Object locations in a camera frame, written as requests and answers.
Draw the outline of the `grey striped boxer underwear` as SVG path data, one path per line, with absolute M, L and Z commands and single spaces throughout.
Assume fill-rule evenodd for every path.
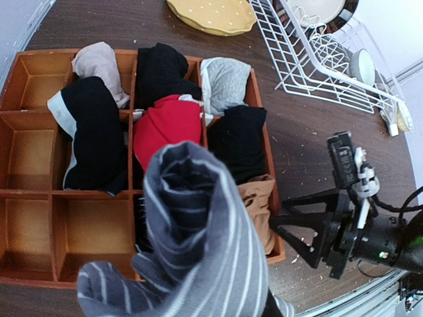
M 225 165 L 191 142 L 167 145 L 143 180 L 152 252 L 132 260 L 141 281 L 108 262 L 79 271 L 86 316 L 294 316 L 269 288 L 262 243 Z

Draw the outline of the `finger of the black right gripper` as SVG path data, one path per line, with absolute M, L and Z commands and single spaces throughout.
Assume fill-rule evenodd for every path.
M 327 259 L 330 247 L 331 213 L 294 213 L 271 216 L 270 228 L 284 239 L 312 267 Z M 285 226 L 313 229 L 317 233 L 310 246 L 294 236 Z
M 338 194 L 340 190 L 331 189 L 325 190 L 323 192 L 318 192 L 310 195 L 304 195 L 301 197 L 290 198 L 282 202 L 282 211 L 281 216 L 291 217 L 291 216 L 308 216 L 312 215 L 327 217 L 331 216 L 336 209 L 338 202 Z M 314 211 L 312 213 L 303 213 L 299 210 L 299 207 L 304 206 L 314 206 L 318 204 L 324 204 L 325 208 L 321 212 Z

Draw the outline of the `grey beige sock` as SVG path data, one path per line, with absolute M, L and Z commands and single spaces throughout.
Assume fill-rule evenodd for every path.
M 411 113 L 404 102 L 398 102 L 393 107 L 386 107 L 379 113 L 387 125 L 390 136 L 397 136 L 399 131 L 414 131 Z

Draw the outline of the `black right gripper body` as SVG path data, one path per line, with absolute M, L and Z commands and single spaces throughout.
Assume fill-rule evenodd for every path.
M 422 206 L 409 205 L 422 190 L 413 192 L 402 207 L 384 203 L 377 194 L 375 170 L 365 151 L 353 145 L 349 131 L 328 138 L 327 147 L 336 187 L 347 199 L 347 221 L 339 226 L 325 258 L 330 277 L 339 279 L 346 263 L 354 260 L 422 273 Z

